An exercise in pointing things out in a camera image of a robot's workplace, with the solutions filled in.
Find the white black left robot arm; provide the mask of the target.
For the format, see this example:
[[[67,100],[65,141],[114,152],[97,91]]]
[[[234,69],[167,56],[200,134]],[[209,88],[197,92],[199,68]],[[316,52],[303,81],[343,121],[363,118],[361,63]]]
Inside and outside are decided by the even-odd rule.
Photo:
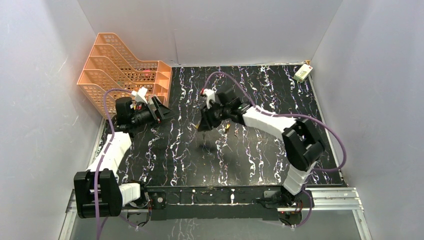
[[[114,132],[107,135],[93,163],[73,178],[77,214],[82,219],[117,217],[126,205],[143,209],[151,204],[146,185],[141,181],[118,183],[118,168],[132,145],[134,130],[161,124],[172,118],[174,112],[157,96],[148,102],[120,97],[115,101],[115,110],[111,120]]]

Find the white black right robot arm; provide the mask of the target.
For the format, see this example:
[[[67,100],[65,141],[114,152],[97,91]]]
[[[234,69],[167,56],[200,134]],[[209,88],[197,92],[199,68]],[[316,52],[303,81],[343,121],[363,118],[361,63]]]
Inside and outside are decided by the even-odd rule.
[[[243,102],[231,89],[216,93],[204,88],[200,95],[206,104],[200,111],[201,119],[197,126],[199,132],[211,131],[222,121],[230,120],[283,141],[289,170],[277,199],[283,206],[295,207],[302,199],[304,184],[326,149],[313,120],[307,117],[277,116],[250,102]]]

